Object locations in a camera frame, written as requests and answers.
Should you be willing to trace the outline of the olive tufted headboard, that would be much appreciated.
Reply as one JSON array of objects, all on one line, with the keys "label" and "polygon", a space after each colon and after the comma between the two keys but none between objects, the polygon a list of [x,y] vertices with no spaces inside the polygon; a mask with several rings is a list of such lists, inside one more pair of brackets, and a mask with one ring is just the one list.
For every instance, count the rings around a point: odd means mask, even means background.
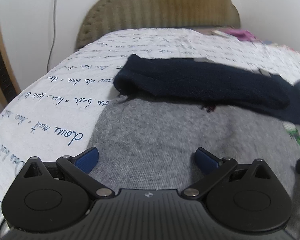
[{"label": "olive tufted headboard", "polygon": [[240,26],[231,0],[99,0],[81,24],[75,50],[118,30]]}]

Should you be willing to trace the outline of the white script-print quilt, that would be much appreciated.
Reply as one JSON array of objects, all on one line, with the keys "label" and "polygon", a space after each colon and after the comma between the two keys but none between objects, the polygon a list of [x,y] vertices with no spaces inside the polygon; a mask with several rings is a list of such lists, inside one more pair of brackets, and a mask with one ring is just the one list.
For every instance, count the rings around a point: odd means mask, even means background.
[{"label": "white script-print quilt", "polygon": [[1,201],[30,156],[52,161],[85,150],[106,104],[113,79],[127,58],[206,58],[262,68],[300,81],[300,53],[285,46],[241,42],[191,29],[136,29],[109,33],[70,55],[14,98],[0,113]]}]

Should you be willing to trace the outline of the white power strip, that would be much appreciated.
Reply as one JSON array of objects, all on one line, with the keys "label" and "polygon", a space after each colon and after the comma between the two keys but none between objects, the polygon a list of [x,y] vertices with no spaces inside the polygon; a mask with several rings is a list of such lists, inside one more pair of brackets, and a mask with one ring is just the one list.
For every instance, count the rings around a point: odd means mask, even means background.
[{"label": "white power strip", "polygon": [[223,31],[220,31],[220,30],[213,30],[212,32],[213,32],[214,35],[218,35],[218,36],[226,37],[226,38],[233,38],[232,35],[227,34],[227,33],[223,32]]}]

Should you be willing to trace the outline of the grey navy knit sweater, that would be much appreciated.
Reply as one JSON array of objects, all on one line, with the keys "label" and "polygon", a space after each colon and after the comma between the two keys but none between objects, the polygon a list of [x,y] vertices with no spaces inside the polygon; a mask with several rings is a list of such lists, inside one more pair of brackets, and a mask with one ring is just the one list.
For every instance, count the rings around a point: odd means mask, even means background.
[{"label": "grey navy knit sweater", "polygon": [[119,96],[103,109],[89,146],[90,175],[119,189],[182,190],[202,178],[202,147],[240,163],[264,159],[289,193],[287,226],[300,239],[300,82],[205,59],[130,55],[114,79]]}]

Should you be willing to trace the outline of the purple garment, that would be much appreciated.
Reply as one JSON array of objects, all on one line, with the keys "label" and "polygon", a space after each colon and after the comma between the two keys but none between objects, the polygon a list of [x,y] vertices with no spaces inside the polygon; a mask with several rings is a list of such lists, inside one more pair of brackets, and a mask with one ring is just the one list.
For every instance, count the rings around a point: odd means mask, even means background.
[{"label": "purple garment", "polygon": [[249,31],[243,29],[225,29],[226,34],[236,37],[240,41],[255,41],[257,38]]}]

